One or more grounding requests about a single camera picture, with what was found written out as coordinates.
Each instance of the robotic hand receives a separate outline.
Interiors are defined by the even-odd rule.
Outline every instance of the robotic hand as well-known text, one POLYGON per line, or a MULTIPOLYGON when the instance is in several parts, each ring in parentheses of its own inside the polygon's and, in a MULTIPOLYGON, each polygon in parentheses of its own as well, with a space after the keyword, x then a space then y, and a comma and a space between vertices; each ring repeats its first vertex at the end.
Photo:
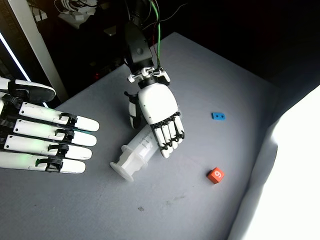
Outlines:
POLYGON ((97 139, 78 130, 97 131, 99 123, 35 105, 55 95, 53 88, 39 83, 0 77, 0 168, 85 171, 85 163, 77 160, 90 159, 92 152, 82 146, 94 146, 97 139))
POLYGON ((178 112, 178 105, 173 93, 167 87, 170 78, 163 68, 145 67, 139 74, 131 74, 129 82, 138 79, 141 90, 129 97, 130 122, 138 128, 142 115, 150 125, 161 153, 165 158, 178 147, 185 138, 185 130, 178 112))

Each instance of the red die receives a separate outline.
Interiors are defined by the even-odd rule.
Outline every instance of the red die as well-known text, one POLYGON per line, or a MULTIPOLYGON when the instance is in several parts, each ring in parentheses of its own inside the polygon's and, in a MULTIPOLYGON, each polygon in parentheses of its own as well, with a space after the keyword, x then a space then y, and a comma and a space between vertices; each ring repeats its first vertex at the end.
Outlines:
POLYGON ((208 179, 211 180, 214 184, 219 183, 223 178, 225 174, 223 171, 221 171, 219 168, 214 168, 209 174, 208 174, 208 179))

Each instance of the gray table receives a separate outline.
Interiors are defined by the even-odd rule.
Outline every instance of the gray table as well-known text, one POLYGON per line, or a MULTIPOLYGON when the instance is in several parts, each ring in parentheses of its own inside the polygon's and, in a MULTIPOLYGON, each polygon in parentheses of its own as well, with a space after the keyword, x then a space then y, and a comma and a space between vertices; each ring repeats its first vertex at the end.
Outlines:
POLYGON ((169 159, 157 152, 134 182, 110 168, 121 145, 137 134, 123 92, 138 86, 126 81, 128 68, 119 67, 58 108, 100 123, 83 174, 0 169, 2 240, 226 238, 277 90, 177 33, 161 44, 161 62, 183 114, 184 142, 169 159), (212 112, 225 113, 226 120, 213 120, 212 112), (225 173, 216 185, 206 177, 214 167, 225 173))

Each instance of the led light strip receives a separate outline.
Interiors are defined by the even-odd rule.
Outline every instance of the led light strip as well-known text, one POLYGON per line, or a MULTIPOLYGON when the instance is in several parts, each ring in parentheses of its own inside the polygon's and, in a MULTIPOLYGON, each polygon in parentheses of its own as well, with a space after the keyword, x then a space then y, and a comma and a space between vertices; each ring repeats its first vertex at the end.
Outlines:
MULTIPOLYGON (((18 61, 18 59, 16 58, 15 54, 13 53, 13 51, 11 50, 11 48, 9 47, 7 41, 5 40, 4 36, 1 34, 0 32, 0 40, 2 41, 3 45, 5 46, 6 50, 9 52, 10 56, 12 57, 13 61, 15 62, 15 64, 18 66, 18 68, 20 69, 20 71, 22 72, 23 76, 25 77, 25 79, 28 82, 32 82, 30 80, 30 78, 28 77, 26 71, 23 69, 23 67, 21 66, 20 62, 18 61)), ((48 108, 48 105, 43 102, 42 103, 46 108, 48 108)))

